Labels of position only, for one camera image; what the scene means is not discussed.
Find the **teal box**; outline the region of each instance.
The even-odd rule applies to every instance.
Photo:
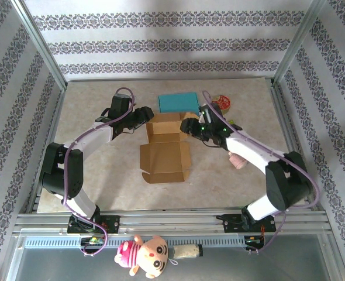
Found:
[[[193,112],[199,115],[197,93],[182,92],[158,96],[160,113]]]

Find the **stuffed animal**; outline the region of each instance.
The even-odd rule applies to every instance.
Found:
[[[167,243],[159,236],[143,243],[136,235],[133,241],[126,241],[119,245],[114,261],[124,268],[131,268],[130,275],[134,276],[139,267],[146,271],[147,278],[160,276],[166,268],[168,259]]]

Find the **open cardboard box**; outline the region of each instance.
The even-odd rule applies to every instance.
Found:
[[[186,181],[191,167],[189,143],[182,142],[187,134],[180,131],[185,118],[193,113],[155,114],[146,123],[149,143],[140,146],[140,168],[147,183],[178,183]]]

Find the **striped wallpaper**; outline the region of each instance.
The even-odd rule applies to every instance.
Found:
[[[345,264],[345,1],[327,1],[278,86]]]
[[[0,269],[31,195],[60,89],[8,0],[0,0]]]
[[[272,77],[311,0],[26,0],[67,80]]]

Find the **marble surface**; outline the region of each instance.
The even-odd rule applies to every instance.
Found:
[[[69,83],[55,141],[64,143],[88,129],[111,104],[119,87],[129,87],[137,107],[158,112],[158,95],[175,92],[227,95],[232,102],[226,119],[278,150],[287,146],[265,79],[91,81]],[[84,163],[84,190],[101,210],[240,207],[265,193],[265,178],[253,165],[236,170],[224,150],[207,148],[194,138],[191,174],[185,183],[147,184],[139,169],[139,146],[147,143],[145,126],[133,135],[120,135],[98,148]],[[37,212],[65,211],[60,200],[42,191]]]

